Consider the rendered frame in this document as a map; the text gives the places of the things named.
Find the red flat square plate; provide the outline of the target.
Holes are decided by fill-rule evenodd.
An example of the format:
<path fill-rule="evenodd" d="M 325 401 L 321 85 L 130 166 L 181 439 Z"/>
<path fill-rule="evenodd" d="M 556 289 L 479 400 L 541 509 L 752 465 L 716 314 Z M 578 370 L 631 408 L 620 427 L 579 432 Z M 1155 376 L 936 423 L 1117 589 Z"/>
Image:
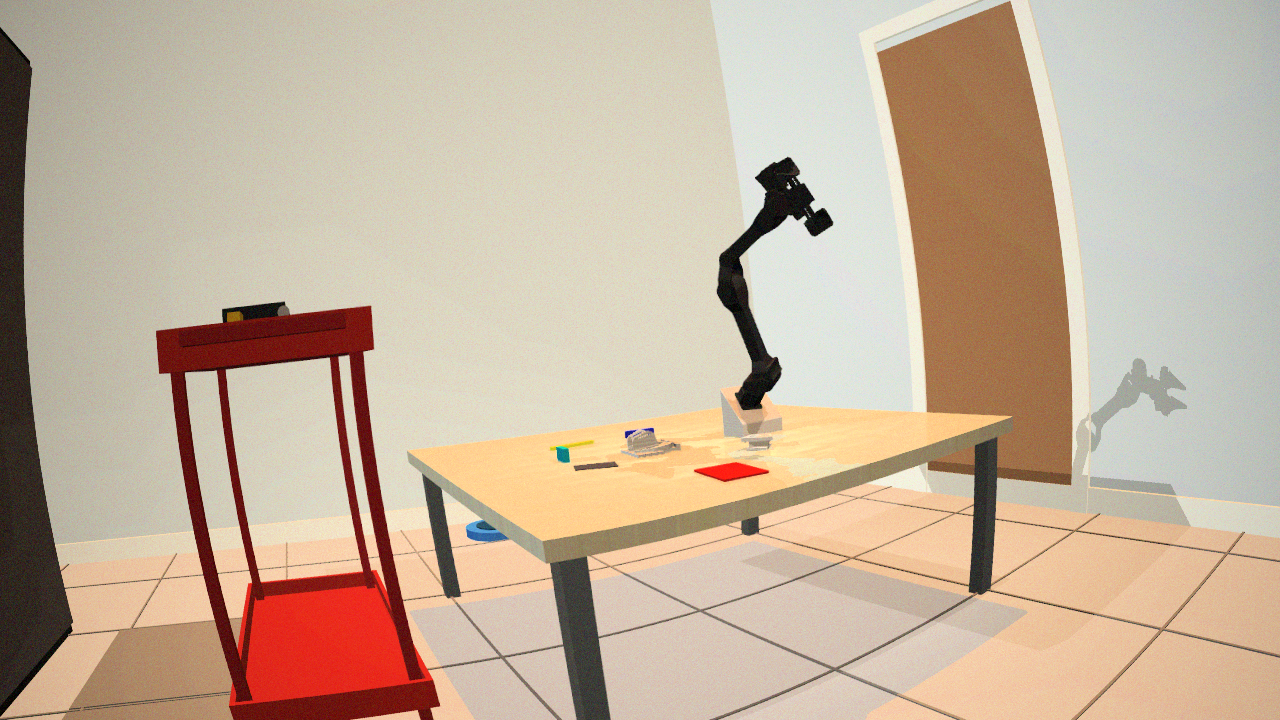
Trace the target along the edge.
<path fill-rule="evenodd" d="M 694 471 L 698 471 L 704 477 L 710 477 L 713 479 L 716 478 L 723 482 L 739 480 L 739 479 L 745 479 L 748 477 L 755 477 L 769 473 L 769 470 L 753 468 L 748 464 L 744 465 L 741 462 L 728 462 L 709 468 L 699 468 Z"/>

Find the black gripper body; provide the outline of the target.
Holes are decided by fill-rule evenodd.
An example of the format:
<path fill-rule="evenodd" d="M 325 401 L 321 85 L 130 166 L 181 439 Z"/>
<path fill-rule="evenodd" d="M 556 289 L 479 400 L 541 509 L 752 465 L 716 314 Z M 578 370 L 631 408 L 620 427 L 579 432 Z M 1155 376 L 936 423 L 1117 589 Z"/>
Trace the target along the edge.
<path fill-rule="evenodd" d="M 783 165 L 788 164 L 788 161 L 792 161 L 792 159 L 791 159 L 791 158 L 785 158 L 783 160 L 781 160 L 781 161 L 776 163 L 774 165 L 772 165 L 772 167 L 769 168 L 769 170 L 768 170 L 768 172 L 769 172 L 769 173 L 771 173 L 771 176 L 773 177 L 774 182 L 777 182 L 777 183 L 778 183 L 778 181 L 777 181 L 777 179 L 774 178 L 774 176 L 773 176 L 773 172 L 774 172 L 774 170 L 778 170 L 778 168 L 781 168 L 781 167 L 783 167 Z M 794 182 L 794 181 L 795 181 L 795 182 Z M 795 184 L 795 183 L 796 183 L 796 184 Z M 801 184 L 801 183 L 800 183 L 800 182 L 797 181 L 797 178 L 796 178 L 796 177 L 795 177 L 794 179 L 792 179 L 792 178 L 790 178 L 790 179 L 788 179 L 788 184 L 791 186 L 791 188 L 788 188 L 788 191 L 790 191 L 790 192 L 788 192 L 787 195 L 785 193 L 785 197 L 786 197 L 786 199 L 788 200 L 788 202 L 791 204 L 791 206 L 794 208 L 794 210 L 795 210 L 795 211 L 800 211 L 800 210 L 801 210 L 801 211 L 803 211 L 803 214 L 804 214 L 804 215 L 806 217 L 806 219 L 809 219 L 809 218 L 810 218 L 810 217 L 813 215 L 813 213 L 814 213 L 814 211 L 812 210 L 812 208 L 810 208 L 810 204 L 812 204 L 812 202 L 813 202 L 813 200 L 815 200 L 815 199 L 814 199 L 814 197 L 812 196 L 812 193 L 809 192 L 809 190 L 806 190 L 806 184 L 805 184 L 805 183 L 803 183 L 803 184 Z M 806 209 L 806 210 L 805 210 L 805 209 Z M 806 213 L 808 213 L 809 215 L 808 215 Z M 824 231 L 826 231 L 827 228 L 829 228 L 829 227 L 831 227 L 831 225 L 833 225 L 833 224 L 835 224 L 835 222 L 833 222 L 833 220 L 832 220 L 832 218 L 831 218 L 831 222 L 827 222 L 827 223 L 826 223 L 824 225 L 820 225 L 820 228 L 819 228 L 819 229 L 815 229 L 815 231 L 810 231 L 810 229 L 809 229 L 809 227 L 806 225 L 806 223 L 804 223 L 804 225 L 806 225 L 806 231 L 809 231 L 809 233 L 810 233 L 812 236 L 814 236 L 814 237 L 817 237 L 817 234 L 820 234 L 822 232 L 824 232 Z"/>

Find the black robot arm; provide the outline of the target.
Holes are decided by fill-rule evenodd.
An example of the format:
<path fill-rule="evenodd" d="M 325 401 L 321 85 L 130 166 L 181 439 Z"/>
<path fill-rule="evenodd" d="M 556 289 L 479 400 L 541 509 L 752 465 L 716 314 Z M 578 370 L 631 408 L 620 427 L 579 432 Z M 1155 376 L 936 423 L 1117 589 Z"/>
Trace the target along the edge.
<path fill-rule="evenodd" d="M 748 348 L 748 354 L 753 361 L 753 372 L 748 375 L 746 380 L 742 382 L 739 392 L 735 397 L 737 398 L 742 410 L 755 410 L 762 409 L 762 398 L 765 392 L 769 392 L 780 377 L 782 375 L 783 368 L 780 366 L 778 357 L 772 357 L 762 340 L 762 336 L 756 328 L 756 323 L 753 318 L 751 307 L 748 301 L 748 284 L 742 277 L 742 266 L 740 263 L 740 256 L 750 249 L 756 240 L 763 234 L 774 231 L 777 225 L 782 224 L 788 215 L 800 220 L 804 214 L 803 211 L 795 211 L 788 200 L 785 197 L 788 191 L 788 181 L 774 182 L 773 177 L 768 172 L 772 165 L 765 167 L 755 179 L 764 187 L 765 199 L 764 208 L 755 217 L 753 225 L 748 228 L 719 258 L 719 272 L 718 272 L 718 287 L 717 295 L 721 302 L 731 313 L 733 313 L 733 320 L 739 327 L 740 334 L 742 336 L 744 345 Z"/>

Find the yellow flat bar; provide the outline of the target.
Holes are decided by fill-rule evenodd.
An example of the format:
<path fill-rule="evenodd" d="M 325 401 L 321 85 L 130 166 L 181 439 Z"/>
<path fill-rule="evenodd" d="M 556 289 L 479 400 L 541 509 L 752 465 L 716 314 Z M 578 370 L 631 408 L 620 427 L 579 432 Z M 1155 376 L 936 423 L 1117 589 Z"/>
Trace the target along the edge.
<path fill-rule="evenodd" d="M 564 446 L 566 448 L 570 448 L 570 447 L 573 447 L 573 446 L 577 446 L 577 447 L 580 447 L 580 446 L 585 446 L 585 445 L 595 445 L 595 442 L 594 442 L 594 439 L 589 439 L 589 441 L 584 441 L 584 442 L 579 442 L 579 443 L 573 443 L 573 445 L 570 445 L 570 443 L 568 443 L 568 445 L 558 445 L 558 446 Z M 552 447 L 549 447 L 549 448 L 550 448 L 550 451 L 554 451 L 554 450 L 556 450 L 556 447 L 557 447 L 557 446 L 552 446 Z"/>

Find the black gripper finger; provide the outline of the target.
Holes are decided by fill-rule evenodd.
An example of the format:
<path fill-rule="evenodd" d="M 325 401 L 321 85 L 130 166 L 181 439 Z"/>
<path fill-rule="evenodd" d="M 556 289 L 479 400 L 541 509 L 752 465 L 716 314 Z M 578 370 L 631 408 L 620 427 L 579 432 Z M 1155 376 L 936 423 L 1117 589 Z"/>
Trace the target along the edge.
<path fill-rule="evenodd" d="M 813 213 L 813 215 L 809 219 L 806 219 L 805 223 L 810 231 L 815 231 L 819 229 L 820 225 L 824 225 L 827 222 L 831 222 L 831 217 L 828 211 L 826 211 L 826 208 L 822 208 L 818 211 Z"/>
<path fill-rule="evenodd" d="M 796 164 L 794 164 L 794 161 L 788 161 L 788 164 L 778 168 L 778 170 L 774 170 L 773 176 L 781 183 L 783 181 L 788 181 L 790 178 L 800 176 L 799 173 L 800 170 L 797 169 Z"/>

